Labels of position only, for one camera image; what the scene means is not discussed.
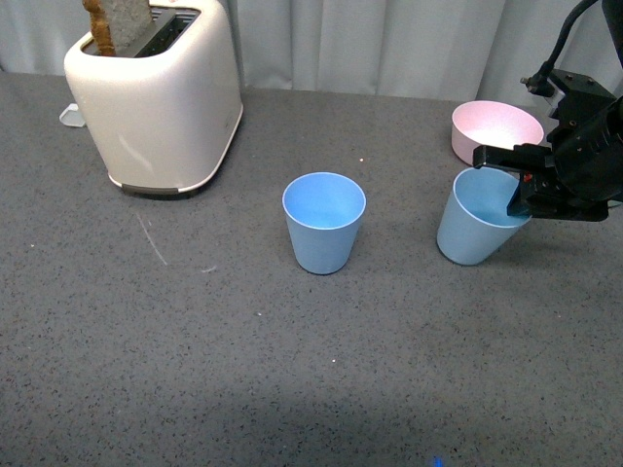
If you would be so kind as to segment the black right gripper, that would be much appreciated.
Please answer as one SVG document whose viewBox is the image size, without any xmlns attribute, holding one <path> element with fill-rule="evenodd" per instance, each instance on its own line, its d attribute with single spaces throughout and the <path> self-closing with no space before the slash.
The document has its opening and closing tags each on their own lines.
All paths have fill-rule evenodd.
<svg viewBox="0 0 623 467">
<path fill-rule="evenodd" d="M 575 127 L 558 125 L 551 149 L 481 145 L 474 168 L 524 170 L 506 207 L 512 217 L 601 222 L 608 204 L 622 199 L 622 99 Z"/>
</svg>

